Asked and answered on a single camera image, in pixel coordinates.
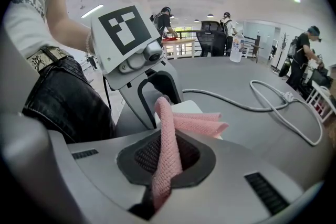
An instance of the gray cable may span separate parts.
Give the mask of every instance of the gray cable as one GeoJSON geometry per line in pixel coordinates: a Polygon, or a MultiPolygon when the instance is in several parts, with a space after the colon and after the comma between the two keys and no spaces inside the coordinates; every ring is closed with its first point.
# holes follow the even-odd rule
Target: gray cable
{"type": "Polygon", "coordinates": [[[262,81],[259,81],[259,80],[252,80],[250,82],[250,86],[252,88],[252,90],[254,92],[256,92],[260,97],[262,97],[265,102],[269,105],[269,108],[252,108],[250,106],[247,106],[247,105],[243,105],[243,104],[240,104],[236,101],[233,101],[227,97],[224,97],[222,95],[219,95],[219,94],[216,94],[216,93],[213,93],[213,92],[209,92],[209,91],[204,91],[204,90],[198,90],[198,89],[186,89],[186,90],[183,90],[184,93],[188,93],[188,92],[194,92],[194,93],[201,93],[201,94],[206,94],[206,95],[210,95],[212,97],[215,97],[215,98],[218,98],[218,99],[221,99],[225,102],[228,102],[230,104],[233,104],[239,108],[242,108],[244,110],[248,110],[248,111],[253,111],[253,112],[275,112],[276,115],[284,122],[285,125],[287,125],[287,127],[289,127],[290,129],[292,129],[294,132],[296,132],[298,135],[300,135],[308,144],[310,144],[311,146],[316,146],[320,143],[321,139],[322,139],[322,135],[323,135],[323,127],[322,127],[322,123],[321,121],[319,120],[319,116],[317,114],[317,112],[315,111],[315,109],[313,107],[310,107],[308,104],[306,104],[305,102],[297,99],[297,98],[294,98],[292,93],[291,92],[286,92],[286,93],[283,93],[281,91],[279,91],[278,89],[272,87],[271,85],[265,83],[265,82],[262,82],[262,81]],[[268,87],[269,89],[271,89],[272,91],[274,91],[275,93],[277,93],[283,100],[284,100],[284,104],[283,105],[280,105],[280,106],[277,106],[277,107],[274,107],[268,100],[265,96],[263,96],[253,85],[253,83],[257,83],[257,84],[261,84],[261,85],[264,85],[266,87],[268,87]],[[291,124],[289,121],[287,121],[279,112],[278,110],[280,109],[283,109],[285,107],[287,107],[290,103],[294,103],[294,102],[300,102],[302,103],[304,106],[308,107],[312,112],[313,112],[313,115],[315,116],[318,124],[319,124],[319,128],[320,128],[320,137],[319,139],[316,141],[316,142],[313,142],[312,140],[310,140],[308,137],[306,137],[299,129],[297,129],[293,124],[291,124]]]}

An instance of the black textured strip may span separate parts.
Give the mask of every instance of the black textured strip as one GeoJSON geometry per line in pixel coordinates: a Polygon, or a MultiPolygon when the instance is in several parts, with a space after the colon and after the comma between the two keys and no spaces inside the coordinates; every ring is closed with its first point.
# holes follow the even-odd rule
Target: black textured strip
{"type": "Polygon", "coordinates": [[[289,205],[261,173],[250,174],[245,178],[272,215],[289,205]]]}
{"type": "Polygon", "coordinates": [[[95,154],[98,154],[98,151],[88,150],[88,151],[81,151],[81,152],[73,153],[72,156],[74,159],[82,159],[82,158],[86,158],[86,157],[89,157],[95,154]]]}

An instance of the water bottle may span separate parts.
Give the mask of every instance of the water bottle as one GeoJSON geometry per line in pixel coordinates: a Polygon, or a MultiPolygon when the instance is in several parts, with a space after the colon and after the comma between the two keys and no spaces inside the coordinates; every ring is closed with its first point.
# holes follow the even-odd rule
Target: water bottle
{"type": "Polygon", "coordinates": [[[231,49],[231,55],[230,55],[230,60],[232,62],[240,62],[242,58],[241,56],[243,55],[244,42],[245,42],[245,37],[242,35],[242,32],[238,32],[233,37],[232,49],[231,49]]]}

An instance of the pink towel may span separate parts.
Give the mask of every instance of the pink towel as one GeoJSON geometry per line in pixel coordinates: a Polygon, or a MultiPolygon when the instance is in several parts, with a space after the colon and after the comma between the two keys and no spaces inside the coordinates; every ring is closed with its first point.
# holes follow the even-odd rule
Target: pink towel
{"type": "Polygon", "coordinates": [[[221,118],[220,113],[173,113],[164,97],[156,101],[155,111],[161,120],[161,152],[157,170],[153,176],[152,191],[155,210],[159,210],[170,195],[171,179],[182,173],[175,129],[219,137],[228,124],[218,122],[221,118]]]}

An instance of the patterned belt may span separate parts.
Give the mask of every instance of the patterned belt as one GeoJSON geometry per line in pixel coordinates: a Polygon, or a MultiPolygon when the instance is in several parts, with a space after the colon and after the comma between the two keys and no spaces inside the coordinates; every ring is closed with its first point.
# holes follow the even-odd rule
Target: patterned belt
{"type": "Polygon", "coordinates": [[[70,56],[70,54],[61,48],[44,46],[27,60],[37,72],[40,72],[53,62],[67,56],[70,56]]]}

